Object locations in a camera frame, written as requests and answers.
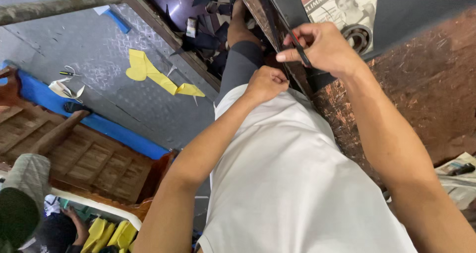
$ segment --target diamond plate floor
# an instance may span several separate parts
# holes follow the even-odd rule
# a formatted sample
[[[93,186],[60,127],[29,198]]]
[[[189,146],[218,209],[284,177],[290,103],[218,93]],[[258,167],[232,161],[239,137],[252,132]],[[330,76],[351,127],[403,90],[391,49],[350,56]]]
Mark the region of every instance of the diamond plate floor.
[[[39,0],[0,0],[0,5]],[[92,9],[0,27],[0,61],[9,59],[46,84],[62,79],[58,72],[72,66],[82,77],[67,85],[86,85],[81,100],[98,114],[165,148],[182,149],[214,120],[218,93],[163,41],[129,6],[113,5],[133,26],[123,34],[106,15]],[[177,85],[196,85],[206,97],[172,96],[147,78],[133,81],[128,49],[145,51],[158,70]],[[209,196],[206,181],[197,195]],[[207,199],[199,199],[195,215],[206,214]]]

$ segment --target gray shorts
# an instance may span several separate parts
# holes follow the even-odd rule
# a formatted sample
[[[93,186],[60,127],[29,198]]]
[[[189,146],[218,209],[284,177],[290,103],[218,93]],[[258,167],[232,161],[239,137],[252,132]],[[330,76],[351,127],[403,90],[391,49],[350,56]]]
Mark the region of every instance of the gray shorts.
[[[38,211],[42,212],[45,196],[50,192],[50,165],[50,160],[42,155],[24,153],[15,161],[2,187],[13,187],[24,192],[35,201]]]
[[[218,106],[230,90],[248,84],[254,72],[263,65],[263,51],[258,45],[251,41],[240,41],[234,44],[228,53],[220,94],[215,100],[215,106]]]

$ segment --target poster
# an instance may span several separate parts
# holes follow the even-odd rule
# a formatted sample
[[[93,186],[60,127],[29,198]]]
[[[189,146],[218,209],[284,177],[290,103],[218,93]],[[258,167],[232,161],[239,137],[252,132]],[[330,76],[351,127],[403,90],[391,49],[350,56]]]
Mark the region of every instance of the poster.
[[[333,22],[339,30],[365,25],[374,31],[377,0],[301,0],[312,23]],[[367,52],[373,50],[373,41]]]

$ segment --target yellow paper cutout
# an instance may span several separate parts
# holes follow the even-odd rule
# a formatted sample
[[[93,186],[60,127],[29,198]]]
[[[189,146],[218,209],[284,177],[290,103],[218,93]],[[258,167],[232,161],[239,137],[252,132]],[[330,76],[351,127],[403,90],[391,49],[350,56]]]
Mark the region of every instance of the yellow paper cutout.
[[[129,63],[130,68],[126,70],[126,75],[130,79],[142,81],[149,77],[172,95],[186,94],[205,97],[205,94],[195,85],[183,83],[180,87],[177,87],[172,80],[154,67],[143,51],[129,49]]]
[[[143,81],[147,77],[147,68],[144,62],[145,53],[129,49],[130,68],[126,70],[126,75],[133,80]]]
[[[187,84],[187,83],[183,83],[177,89],[177,93],[205,97],[205,94],[203,94],[195,85]]]

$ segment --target leg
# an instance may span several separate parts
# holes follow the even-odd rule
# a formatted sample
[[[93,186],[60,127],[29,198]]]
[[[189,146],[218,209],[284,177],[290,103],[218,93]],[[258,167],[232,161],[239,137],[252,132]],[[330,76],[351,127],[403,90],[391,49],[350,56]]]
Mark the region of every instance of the leg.
[[[261,42],[248,30],[245,13],[246,6],[243,1],[236,0],[228,28],[230,51],[221,80],[220,94],[215,100],[216,106],[230,90],[247,84],[254,72],[264,65]]]
[[[236,0],[233,5],[233,13],[231,16],[230,26],[228,27],[228,45],[233,47],[240,41],[251,41],[261,46],[261,42],[251,33],[245,23],[246,6],[242,0]]]

